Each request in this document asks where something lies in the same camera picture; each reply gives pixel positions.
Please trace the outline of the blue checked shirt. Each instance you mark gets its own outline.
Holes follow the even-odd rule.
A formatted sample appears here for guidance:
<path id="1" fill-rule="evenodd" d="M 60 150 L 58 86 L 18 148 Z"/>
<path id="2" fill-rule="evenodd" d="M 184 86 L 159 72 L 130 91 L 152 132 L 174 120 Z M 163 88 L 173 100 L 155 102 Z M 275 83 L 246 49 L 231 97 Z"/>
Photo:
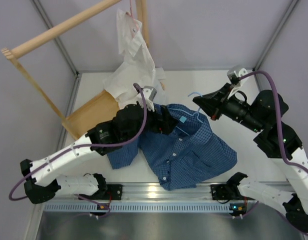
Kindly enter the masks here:
<path id="1" fill-rule="evenodd" d="M 169 135 L 143 131 L 137 140 L 107 155 L 112 169 L 131 165 L 139 151 L 160 186 L 168 191 L 194 188 L 229 171 L 238 162 L 237 153 L 213 133 L 208 119 L 191 136 L 175 128 Z"/>

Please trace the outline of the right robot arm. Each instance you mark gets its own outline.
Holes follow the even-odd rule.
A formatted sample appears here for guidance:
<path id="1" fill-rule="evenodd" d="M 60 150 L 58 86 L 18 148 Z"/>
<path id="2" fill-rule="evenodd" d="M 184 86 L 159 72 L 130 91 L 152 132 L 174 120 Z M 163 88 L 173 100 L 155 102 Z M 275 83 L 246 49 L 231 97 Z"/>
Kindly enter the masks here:
<path id="1" fill-rule="evenodd" d="M 294 129 L 276 116 L 276 110 L 283 115 L 289 106 L 272 90 L 259 92 L 248 104 L 245 93 L 238 92 L 243 97 L 240 100 L 231 92 L 233 88 L 227 83 L 213 93 L 194 97 L 193 102 L 214 121 L 225 115 L 257 133 L 257 147 L 280 168 L 294 191 L 279 190 L 237 172 L 225 184 L 212 186 L 213 199 L 254 199 L 308 234 L 308 159 Z"/>

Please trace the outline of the blue wire hanger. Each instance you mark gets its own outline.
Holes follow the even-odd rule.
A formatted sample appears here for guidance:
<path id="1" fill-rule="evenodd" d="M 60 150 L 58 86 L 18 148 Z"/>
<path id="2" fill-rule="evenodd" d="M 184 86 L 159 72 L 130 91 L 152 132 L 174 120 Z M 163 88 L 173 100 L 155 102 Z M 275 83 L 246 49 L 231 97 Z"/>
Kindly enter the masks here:
<path id="1" fill-rule="evenodd" d="M 175 129 L 184 136 L 194 135 L 207 122 L 206 117 L 200 113 L 200 108 L 192 110 L 179 103 L 168 104 L 167 108 L 171 116 L 179 121 Z"/>

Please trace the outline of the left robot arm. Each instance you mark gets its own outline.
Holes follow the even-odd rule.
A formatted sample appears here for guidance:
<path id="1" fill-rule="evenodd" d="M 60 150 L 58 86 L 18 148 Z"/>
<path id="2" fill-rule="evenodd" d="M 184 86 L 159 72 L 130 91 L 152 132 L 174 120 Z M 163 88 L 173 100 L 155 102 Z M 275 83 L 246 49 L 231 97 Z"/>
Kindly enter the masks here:
<path id="1" fill-rule="evenodd" d="M 82 199 L 101 200 L 108 186 L 99 173 L 65 176 L 63 173 L 98 156 L 122 148 L 143 131 L 168 135 L 179 123 L 165 105 L 144 110 L 139 104 L 129 104 L 109 121 L 97 124 L 70 146 L 41 160 L 25 159 L 20 168 L 25 177 L 24 191 L 33 204 L 40 204 L 55 196 L 78 195 Z"/>

